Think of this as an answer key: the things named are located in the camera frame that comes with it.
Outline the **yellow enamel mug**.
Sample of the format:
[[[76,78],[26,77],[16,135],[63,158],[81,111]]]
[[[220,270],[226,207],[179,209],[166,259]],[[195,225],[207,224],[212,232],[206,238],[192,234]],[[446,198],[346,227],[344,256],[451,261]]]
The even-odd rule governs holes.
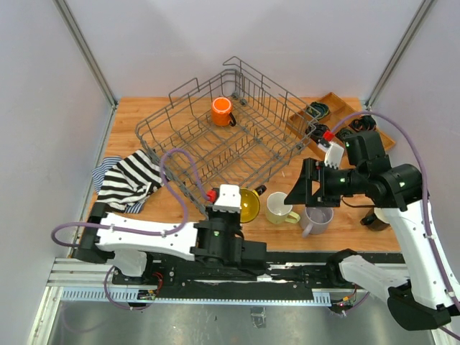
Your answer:
[[[240,189],[241,211],[240,221],[242,224],[249,223],[256,219],[261,209],[259,197],[267,190],[266,185],[260,185],[253,190]]]

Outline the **orange ceramic mug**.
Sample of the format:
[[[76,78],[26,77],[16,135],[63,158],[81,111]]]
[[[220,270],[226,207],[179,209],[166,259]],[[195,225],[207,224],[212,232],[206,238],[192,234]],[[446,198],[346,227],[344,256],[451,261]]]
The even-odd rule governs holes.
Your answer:
[[[216,126],[225,127],[236,125],[236,119],[232,114],[233,103],[226,97],[215,98],[211,104],[211,121]]]

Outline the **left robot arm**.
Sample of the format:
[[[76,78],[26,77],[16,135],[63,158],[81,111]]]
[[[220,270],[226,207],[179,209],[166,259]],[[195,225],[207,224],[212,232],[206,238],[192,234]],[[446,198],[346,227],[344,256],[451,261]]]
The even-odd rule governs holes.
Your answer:
[[[170,255],[209,267],[261,271],[267,266],[267,245],[247,241],[238,206],[209,206],[206,219],[184,225],[140,221],[96,211],[84,228],[74,258],[88,263],[110,263],[136,283],[148,283],[154,267],[148,255]]]

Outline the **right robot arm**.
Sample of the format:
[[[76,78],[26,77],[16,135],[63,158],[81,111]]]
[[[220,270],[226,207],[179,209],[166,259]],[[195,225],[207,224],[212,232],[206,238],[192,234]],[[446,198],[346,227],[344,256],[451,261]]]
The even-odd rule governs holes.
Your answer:
[[[426,176],[411,164],[392,167],[377,132],[355,133],[343,148],[351,168],[307,158],[286,205],[338,207],[343,197],[364,195],[375,216],[395,232],[408,277],[392,274],[351,249],[330,256],[326,280],[335,288],[354,283],[387,304],[407,331],[433,330],[459,315],[459,282],[438,240]]]

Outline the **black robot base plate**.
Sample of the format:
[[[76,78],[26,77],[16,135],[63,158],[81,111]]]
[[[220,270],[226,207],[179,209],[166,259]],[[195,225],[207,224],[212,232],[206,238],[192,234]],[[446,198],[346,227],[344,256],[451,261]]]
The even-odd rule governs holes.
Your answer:
[[[148,254],[147,266],[140,277],[129,277],[115,269],[115,285],[139,285],[143,288],[162,283],[161,290],[183,288],[210,291],[213,286],[226,291],[256,294],[272,290],[344,288],[353,289],[350,282],[332,282],[326,261],[332,252],[268,252],[264,267],[234,268],[210,266],[186,261],[172,255]]]

